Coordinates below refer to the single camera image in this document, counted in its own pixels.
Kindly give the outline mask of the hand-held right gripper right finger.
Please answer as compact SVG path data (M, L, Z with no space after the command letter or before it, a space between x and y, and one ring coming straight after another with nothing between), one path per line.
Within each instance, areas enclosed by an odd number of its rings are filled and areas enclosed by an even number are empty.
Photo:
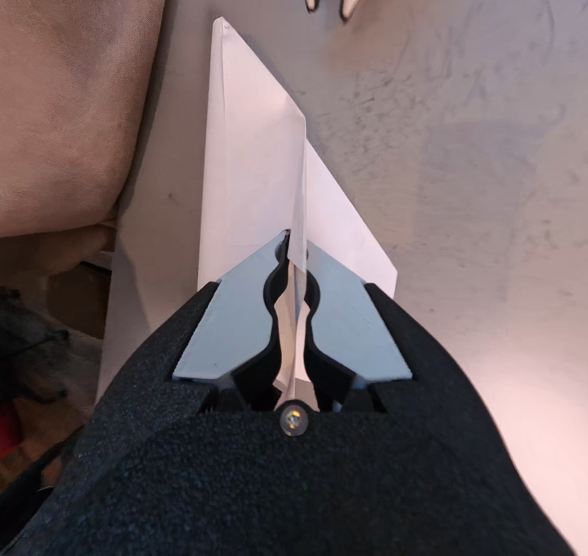
M339 411L348 398L374 410L373 387L412 381L405 361L366 283L307 242L303 364L318 411Z

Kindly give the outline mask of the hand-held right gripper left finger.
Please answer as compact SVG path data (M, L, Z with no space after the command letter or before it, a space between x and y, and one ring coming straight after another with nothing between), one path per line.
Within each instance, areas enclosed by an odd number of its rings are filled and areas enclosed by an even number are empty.
M271 410L282 350L275 305L288 285L290 230L225 273L172 373L175 381L237 391L254 410Z

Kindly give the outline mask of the white paper sheet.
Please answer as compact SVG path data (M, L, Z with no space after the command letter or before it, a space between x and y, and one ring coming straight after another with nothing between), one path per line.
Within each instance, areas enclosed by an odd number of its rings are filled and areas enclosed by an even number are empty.
M289 93L223 17L213 23L198 286L284 230L306 278L311 241L394 295L398 273L306 137Z

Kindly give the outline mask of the grey desk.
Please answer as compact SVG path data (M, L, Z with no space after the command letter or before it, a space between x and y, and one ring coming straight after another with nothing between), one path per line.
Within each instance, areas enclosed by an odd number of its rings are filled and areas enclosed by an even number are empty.
M587 0L166 0L121 197L97 396L197 291L212 23L223 16L587 555Z

